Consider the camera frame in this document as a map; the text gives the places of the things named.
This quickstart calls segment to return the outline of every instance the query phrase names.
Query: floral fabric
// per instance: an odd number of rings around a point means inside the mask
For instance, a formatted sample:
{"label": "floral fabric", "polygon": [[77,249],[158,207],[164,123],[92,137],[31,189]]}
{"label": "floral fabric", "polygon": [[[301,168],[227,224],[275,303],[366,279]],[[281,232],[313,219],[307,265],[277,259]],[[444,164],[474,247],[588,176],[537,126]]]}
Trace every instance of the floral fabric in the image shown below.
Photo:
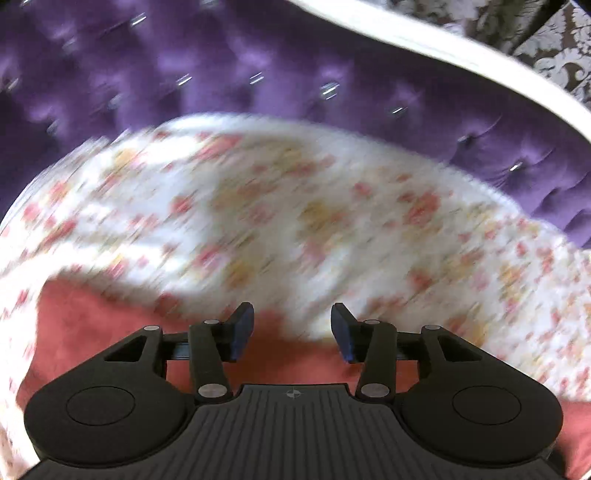
{"label": "floral fabric", "polygon": [[36,457],[15,395],[36,303],[66,273],[167,315],[250,301],[286,336],[331,338],[330,307],[438,323],[591,400],[591,261],[464,174],[317,126],[201,116],[91,141],[17,200],[0,233],[3,478]]}

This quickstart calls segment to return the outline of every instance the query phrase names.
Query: pink fabric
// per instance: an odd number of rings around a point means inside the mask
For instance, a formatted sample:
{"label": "pink fabric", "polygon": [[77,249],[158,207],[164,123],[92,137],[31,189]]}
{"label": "pink fabric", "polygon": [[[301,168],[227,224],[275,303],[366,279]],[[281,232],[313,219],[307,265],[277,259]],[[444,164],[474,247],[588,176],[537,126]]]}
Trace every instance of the pink fabric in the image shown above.
{"label": "pink fabric", "polygon": [[[24,408],[44,384],[145,325],[158,324],[170,333],[184,331],[197,320],[164,318],[67,280],[51,280],[38,303],[37,349],[18,392],[18,404]],[[243,357],[236,364],[226,364],[225,370],[234,389],[248,382],[345,382],[353,390],[360,366],[344,363],[331,342],[284,339],[281,318],[263,312],[257,313]],[[191,390],[187,362],[169,362],[167,379],[182,391]],[[407,390],[416,380],[415,362],[398,362],[397,390]],[[564,427],[558,448],[566,459],[567,477],[578,480],[591,468],[591,403],[563,401],[562,406]]]}
{"label": "pink fabric", "polygon": [[561,401],[564,413],[558,449],[566,462],[566,476],[579,479],[591,470],[591,403]]}

